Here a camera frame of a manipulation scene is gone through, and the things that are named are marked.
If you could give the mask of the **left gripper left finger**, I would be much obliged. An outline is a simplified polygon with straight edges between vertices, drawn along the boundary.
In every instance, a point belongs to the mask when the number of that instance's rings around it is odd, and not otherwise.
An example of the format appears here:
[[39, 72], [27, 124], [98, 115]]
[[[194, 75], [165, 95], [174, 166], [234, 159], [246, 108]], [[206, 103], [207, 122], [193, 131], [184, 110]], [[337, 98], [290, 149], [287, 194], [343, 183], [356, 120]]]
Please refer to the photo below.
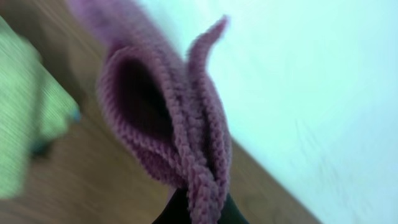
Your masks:
[[187, 189], [169, 189], [167, 204], [152, 224], [191, 224]]

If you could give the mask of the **green folded cloth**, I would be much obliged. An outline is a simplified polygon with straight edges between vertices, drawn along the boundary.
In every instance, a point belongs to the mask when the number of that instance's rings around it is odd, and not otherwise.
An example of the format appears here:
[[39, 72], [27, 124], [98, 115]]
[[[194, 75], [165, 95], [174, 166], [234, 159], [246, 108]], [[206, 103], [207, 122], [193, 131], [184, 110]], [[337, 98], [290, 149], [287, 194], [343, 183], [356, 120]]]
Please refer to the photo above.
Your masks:
[[63, 136], [80, 110], [35, 47], [1, 21], [1, 199], [20, 195], [31, 151]]

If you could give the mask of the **purple cloth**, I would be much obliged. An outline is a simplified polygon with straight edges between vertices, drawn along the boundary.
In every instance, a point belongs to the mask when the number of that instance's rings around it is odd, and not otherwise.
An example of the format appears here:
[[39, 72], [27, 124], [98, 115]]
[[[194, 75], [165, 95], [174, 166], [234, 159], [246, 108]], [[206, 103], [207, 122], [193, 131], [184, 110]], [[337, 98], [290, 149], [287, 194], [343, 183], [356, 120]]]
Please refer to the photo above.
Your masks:
[[134, 1], [74, 0], [73, 14], [107, 48], [97, 96], [115, 136], [155, 180], [186, 189], [192, 223], [216, 223], [229, 190], [231, 138], [206, 59], [227, 17], [186, 60]]

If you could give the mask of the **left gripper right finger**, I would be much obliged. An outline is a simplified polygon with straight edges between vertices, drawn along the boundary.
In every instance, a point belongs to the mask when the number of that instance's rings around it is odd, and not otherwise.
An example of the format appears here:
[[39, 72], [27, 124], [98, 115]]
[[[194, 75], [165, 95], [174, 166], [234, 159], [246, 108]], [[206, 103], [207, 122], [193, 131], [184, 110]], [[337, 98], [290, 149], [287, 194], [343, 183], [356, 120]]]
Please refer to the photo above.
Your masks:
[[224, 207], [221, 211], [221, 217], [217, 224], [249, 224], [246, 218], [239, 211], [230, 194], [227, 195]]

